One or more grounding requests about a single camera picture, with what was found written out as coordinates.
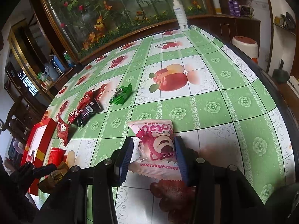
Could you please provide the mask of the red white gift box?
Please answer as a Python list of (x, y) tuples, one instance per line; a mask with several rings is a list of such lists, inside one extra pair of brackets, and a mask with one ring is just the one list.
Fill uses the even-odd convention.
[(57, 122), (52, 118), (40, 121), (33, 126), (25, 145), (21, 160), (21, 166), (24, 166), (26, 170), (27, 184), (25, 190), (35, 196), (38, 195), (40, 178), (46, 176), (43, 162), (56, 126)]

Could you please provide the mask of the red flower snack packet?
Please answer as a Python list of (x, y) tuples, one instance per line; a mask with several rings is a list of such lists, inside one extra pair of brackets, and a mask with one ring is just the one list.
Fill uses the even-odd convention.
[(86, 107), (86, 105), (92, 101), (94, 90), (91, 89), (84, 93), (84, 96), (79, 100), (78, 105), (76, 107), (77, 110), (82, 110)]

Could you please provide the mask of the dark red snack packet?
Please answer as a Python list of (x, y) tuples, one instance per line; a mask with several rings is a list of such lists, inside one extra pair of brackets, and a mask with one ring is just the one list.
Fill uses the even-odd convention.
[(64, 147), (68, 145), (68, 131), (69, 125), (62, 118), (59, 118), (57, 123), (57, 137)]

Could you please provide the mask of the white spray bottle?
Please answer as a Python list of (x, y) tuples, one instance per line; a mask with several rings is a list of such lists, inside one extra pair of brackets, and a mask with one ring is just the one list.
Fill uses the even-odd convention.
[(186, 16), (184, 7), (179, 3), (178, 0), (173, 0), (173, 11), (175, 13), (180, 30), (188, 31), (189, 26), (187, 23), (187, 16)]

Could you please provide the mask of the floral glass cabinet panel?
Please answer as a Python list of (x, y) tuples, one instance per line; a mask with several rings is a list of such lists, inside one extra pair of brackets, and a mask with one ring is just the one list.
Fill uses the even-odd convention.
[[(205, 0), (178, 0), (188, 16), (206, 14)], [(82, 59), (130, 32), (171, 20), (173, 0), (45, 0), (75, 55)]]

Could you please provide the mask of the bright red snack packet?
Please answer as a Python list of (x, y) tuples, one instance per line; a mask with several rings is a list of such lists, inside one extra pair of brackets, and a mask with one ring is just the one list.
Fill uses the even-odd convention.
[(65, 150), (61, 148), (52, 148), (48, 157), (48, 164), (54, 164), (56, 167), (64, 161)]

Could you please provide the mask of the dark wooden chair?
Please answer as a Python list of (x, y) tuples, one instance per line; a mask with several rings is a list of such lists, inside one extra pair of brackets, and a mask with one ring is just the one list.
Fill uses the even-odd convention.
[(26, 90), (13, 103), (10, 108), (6, 121), (1, 126), (1, 131), (8, 130), (10, 134), (23, 145), (27, 143), (33, 126), (39, 123), (46, 111), (46, 107), (38, 100), (33, 100), (26, 105), (28, 96), (31, 93)]

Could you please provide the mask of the green fruit pattern tablecloth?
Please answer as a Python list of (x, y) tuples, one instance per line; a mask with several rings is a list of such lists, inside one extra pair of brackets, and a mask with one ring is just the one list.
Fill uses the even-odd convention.
[[(111, 104), (129, 84), (126, 102)], [(44, 118), (66, 120), (91, 89), (103, 111), (64, 147), (81, 168), (95, 166), (126, 137), (135, 137), (130, 121), (166, 119), (211, 164), (236, 165), (263, 202), (296, 182), (297, 129), (275, 84), (204, 29), (163, 32), (100, 56), (64, 84)]]

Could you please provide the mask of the dark purple snack packet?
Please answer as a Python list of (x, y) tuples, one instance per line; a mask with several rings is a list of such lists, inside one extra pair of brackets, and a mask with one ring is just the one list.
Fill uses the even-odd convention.
[(78, 116), (78, 127), (84, 127), (95, 114), (103, 111), (103, 107), (95, 99), (89, 102)]

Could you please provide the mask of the brown nut snack bag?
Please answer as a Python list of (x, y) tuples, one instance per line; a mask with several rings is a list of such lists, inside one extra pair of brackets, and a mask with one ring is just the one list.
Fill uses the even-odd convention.
[(38, 183), (38, 188), (41, 192), (51, 194), (54, 192), (56, 185), (63, 179), (65, 174), (68, 172), (69, 167), (63, 161), (56, 166), (50, 163), (43, 167), (46, 171), (46, 177), (40, 183)]

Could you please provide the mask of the red white stool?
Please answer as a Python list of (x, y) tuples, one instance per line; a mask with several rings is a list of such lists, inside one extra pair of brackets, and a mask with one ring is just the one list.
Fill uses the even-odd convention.
[(233, 37), (232, 44), (244, 52), (253, 62), (258, 63), (258, 43), (245, 36)]

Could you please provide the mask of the pink bear snack bag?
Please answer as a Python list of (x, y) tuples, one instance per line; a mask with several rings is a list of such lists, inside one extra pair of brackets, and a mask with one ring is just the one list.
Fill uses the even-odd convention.
[(139, 140), (140, 154), (129, 164), (129, 170), (158, 180), (182, 180), (176, 160), (172, 121), (145, 119), (131, 121), (128, 126)]

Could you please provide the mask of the green snack packet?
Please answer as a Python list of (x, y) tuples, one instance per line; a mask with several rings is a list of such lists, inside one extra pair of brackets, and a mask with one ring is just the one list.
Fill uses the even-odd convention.
[(110, 103), (116, 105), (124, 104), (131, 94), (132, 84), (129, 84), (128, 86), (121, 86), (110, 99)]

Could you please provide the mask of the red heart snack packet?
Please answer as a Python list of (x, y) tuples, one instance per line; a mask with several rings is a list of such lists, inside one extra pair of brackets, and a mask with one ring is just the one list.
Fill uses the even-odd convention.
[(82, 111), (80, 109), (71, 111), (70, 114), (68, 115), (68, 119), (67, 119), (68, 123), (72, 124), (76, 120), (76, 118), (81, 114), (81, 112)]

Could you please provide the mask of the purple bottles pair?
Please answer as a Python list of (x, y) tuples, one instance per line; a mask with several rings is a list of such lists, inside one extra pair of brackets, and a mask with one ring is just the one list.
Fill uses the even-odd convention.
[(228, 0), (229, 13), (231, 16), (241, 17), (240, 4), (237, 0)]

